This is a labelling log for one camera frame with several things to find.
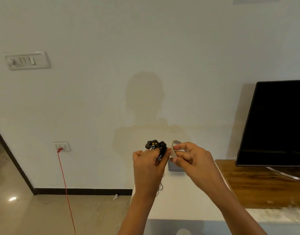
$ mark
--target tiled floor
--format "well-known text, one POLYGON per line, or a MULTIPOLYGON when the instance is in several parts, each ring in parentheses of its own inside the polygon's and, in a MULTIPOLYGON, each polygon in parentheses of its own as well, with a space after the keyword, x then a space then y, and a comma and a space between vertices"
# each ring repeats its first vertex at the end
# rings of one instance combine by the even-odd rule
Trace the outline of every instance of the tiled floor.
MULTIPOLYGON (((117 234, 130 196, 69 196, 76 234, 117 234)), ((74 234, 66 196, 33 196, 0 145, 0 235, 74 234)))

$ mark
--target electrical outlet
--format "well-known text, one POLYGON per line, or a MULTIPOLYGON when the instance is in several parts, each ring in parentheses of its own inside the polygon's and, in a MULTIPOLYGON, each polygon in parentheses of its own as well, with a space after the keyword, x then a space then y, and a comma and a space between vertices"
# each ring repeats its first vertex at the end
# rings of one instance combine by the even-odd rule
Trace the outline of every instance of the electrical outlet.
POLYGON ((55 145, 56 149, 58 150, 59 148, 62 148, 62 152, 68 152, 71 150, 69 143, 68 142, 53 142, 55 145))

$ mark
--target light switch panel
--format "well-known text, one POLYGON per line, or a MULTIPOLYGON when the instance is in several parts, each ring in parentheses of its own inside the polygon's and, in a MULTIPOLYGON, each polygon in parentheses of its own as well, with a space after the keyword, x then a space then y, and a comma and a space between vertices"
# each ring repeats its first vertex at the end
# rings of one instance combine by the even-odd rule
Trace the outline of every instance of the light switch panel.
POLYGON ((4 54, 5 62, 9 70, 29 70, 50 68, 50 63, 45 51, 28 53, 4 54))

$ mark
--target white desk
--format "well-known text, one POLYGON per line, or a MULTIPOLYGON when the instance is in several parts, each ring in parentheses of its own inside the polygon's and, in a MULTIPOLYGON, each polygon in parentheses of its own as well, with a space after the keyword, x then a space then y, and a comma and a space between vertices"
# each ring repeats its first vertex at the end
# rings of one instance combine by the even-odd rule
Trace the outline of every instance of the white desk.
MULTIPOLYGON (((221 234, 225 234, 228 231, 219 209, 203 191, 195 186, 185 173, 170 172, 168 171, 168 166, 166 166, 162 185, 163 190, 156 197, 148 216, 145 234, 159 235, 159 229, 154 229, 154 227, 160 227, 165 232, 162 234, 175 235, 174 230, 172 233, 166 230, 166 227, 172 226, 177 227, 176 230, 179 228, 189 230, 189 228, 195 227, 195 232, 191 231, 192 234, 202 234, 201 232, 203 234, 216 234, 205 231, 207 224, 214 226, 215 230, 221 234)), ((289 210, 247 209, 247 211, 260 224, 277 223, 270 224, 272 233, 269 234, 274 234, 275 232, 275 234, 300 235, 300 218, 298 219, 299 221, 295 221, 297 216, 291 216, 289 210)), ((265 228, 266 226, 264 225, 262 227, 269 232, 269 228, 265 228)))

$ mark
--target television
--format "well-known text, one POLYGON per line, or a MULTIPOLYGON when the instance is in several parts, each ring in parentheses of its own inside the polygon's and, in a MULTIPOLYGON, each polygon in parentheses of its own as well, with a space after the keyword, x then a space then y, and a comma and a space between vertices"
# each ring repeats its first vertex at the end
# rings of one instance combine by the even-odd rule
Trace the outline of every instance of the television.
POLYGON ((300 167, 300 80, 256 84, 236 166, 300 167))

